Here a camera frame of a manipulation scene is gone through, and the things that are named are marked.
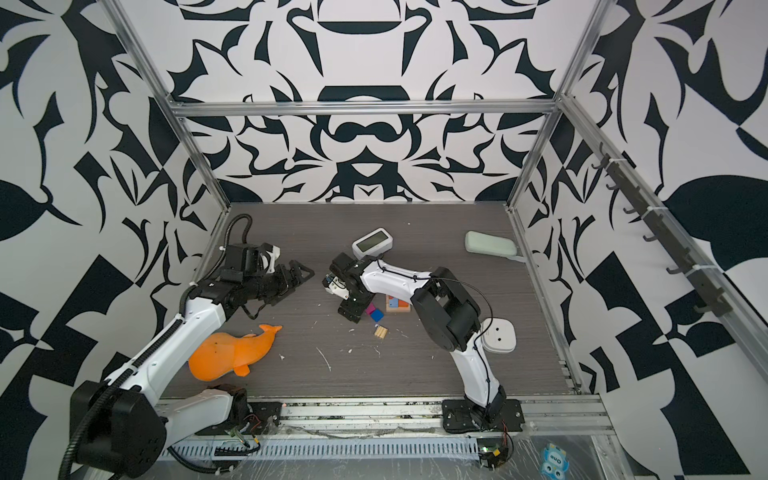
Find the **small natural wood cube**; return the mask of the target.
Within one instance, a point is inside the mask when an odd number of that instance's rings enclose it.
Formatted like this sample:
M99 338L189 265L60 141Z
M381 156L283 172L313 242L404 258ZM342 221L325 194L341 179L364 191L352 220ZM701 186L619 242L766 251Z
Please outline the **small natural wood cube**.
M388 329L386 327L378 325L375 329L374 335L377 338L384 339L387 336Z

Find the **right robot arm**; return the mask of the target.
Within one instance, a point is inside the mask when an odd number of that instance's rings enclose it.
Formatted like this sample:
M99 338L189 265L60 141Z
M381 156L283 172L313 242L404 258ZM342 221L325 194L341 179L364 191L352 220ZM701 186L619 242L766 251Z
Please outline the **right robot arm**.
M389 295L407 302L430 339L450 353L469 402L469 414L481 428L501 415L506 392L494 376L480 345L481 307L467 292L469 284L440 267L419 272L366 256L339 254L322 280L325 290L341 299L338 312L357 323L375 296Z

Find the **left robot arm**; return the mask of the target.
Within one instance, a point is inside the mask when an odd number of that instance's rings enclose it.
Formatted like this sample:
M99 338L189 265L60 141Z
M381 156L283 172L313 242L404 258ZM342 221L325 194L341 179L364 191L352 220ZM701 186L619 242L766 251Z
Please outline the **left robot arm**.
M70 440L58 476L75 464L111 473L143 475L161 453L204 429L246 425L244 389L232 385L156 407L178 371L202 343L251 300L275 305L314 276L296 260L274 268L215 273L189 286L179 311L136 356L100 382L86 381L70 399Z

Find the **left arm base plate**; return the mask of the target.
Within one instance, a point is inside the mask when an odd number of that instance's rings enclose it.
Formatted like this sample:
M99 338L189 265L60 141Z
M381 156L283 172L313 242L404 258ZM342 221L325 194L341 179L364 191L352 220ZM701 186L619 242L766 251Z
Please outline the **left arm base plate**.
M261 435L280 423L283 403L279 401L236 401L221 423L206 427L197 436L225 435L237 429L243 435Z

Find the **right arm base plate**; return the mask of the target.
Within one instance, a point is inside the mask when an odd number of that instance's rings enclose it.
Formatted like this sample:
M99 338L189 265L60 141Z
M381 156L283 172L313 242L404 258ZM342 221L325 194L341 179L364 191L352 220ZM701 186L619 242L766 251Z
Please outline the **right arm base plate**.
M474 432L521 432L525 423L521 404L506 399L491 420L483 417L477 405L466 399L446 399L441 402L441 425L449 434Z

